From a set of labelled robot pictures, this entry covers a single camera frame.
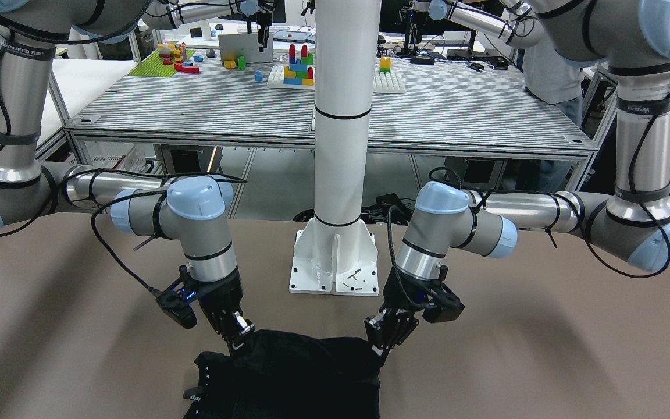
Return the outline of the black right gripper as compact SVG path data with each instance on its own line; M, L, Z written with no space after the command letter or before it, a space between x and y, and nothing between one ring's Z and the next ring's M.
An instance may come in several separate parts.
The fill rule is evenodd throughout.
M216 334L224 340L244 344L255 332L255 324L244 318L240 308L244 292L239 274L229 274L214 282L199 282L197 292L202 312Z

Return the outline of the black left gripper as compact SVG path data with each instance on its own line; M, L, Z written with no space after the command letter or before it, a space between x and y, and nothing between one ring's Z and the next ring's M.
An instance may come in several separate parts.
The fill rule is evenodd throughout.
M379 312L367 318L367 337L373 345L380 368L386 363L391 349L401 345L418 326L415 313L428 308L431 284L444 283L448 268L439 266L435 279L419 279L393 266L383 289L384 303Z

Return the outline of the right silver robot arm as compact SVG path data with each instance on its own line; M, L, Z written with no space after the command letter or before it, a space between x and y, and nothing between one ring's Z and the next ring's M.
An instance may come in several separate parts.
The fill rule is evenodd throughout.
M69 42L69 30L87 42L106 41L133 31L140 19L157 27L178 11L168 1L0 1L0 228L91 210L109 213L129 233L178 240L188 260L179 279L147 291L187 329L197 323L197 301L235 351L255 330L240 308L240 274L223 217L238 178L158 177L35 159L56 46Z

